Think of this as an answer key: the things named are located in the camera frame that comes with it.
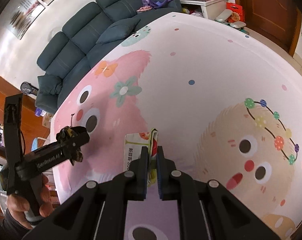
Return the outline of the person left hand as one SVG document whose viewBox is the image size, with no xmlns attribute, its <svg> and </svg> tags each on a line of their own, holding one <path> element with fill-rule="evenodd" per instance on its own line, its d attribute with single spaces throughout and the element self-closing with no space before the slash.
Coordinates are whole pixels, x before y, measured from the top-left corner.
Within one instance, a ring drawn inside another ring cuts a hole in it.
<svg viewBox="0 0 302 240">
<path fill-rule="evenodd" d="M 46 218 L 53 211 L 53 206 L 50 201 L 50 191 L 46 187 L 48 183 L 48 178 L 45 175 L 42 175 L 42 189 L 40 192 L 40 197 L 43 201 L 43 204 L 39 208 L 40 216 Z M 33 227 L 27 221 L 25 213 L 30 210 L 30 204 L 26 198 L 19 196 L 17 194 L 11 194 L 7 198 L 7 214 L 5 217 L 8 217 L 8 214 L 11 215 L 13 220 L 22 226 L 25 229 L 31 230 Z"/>
</svg>

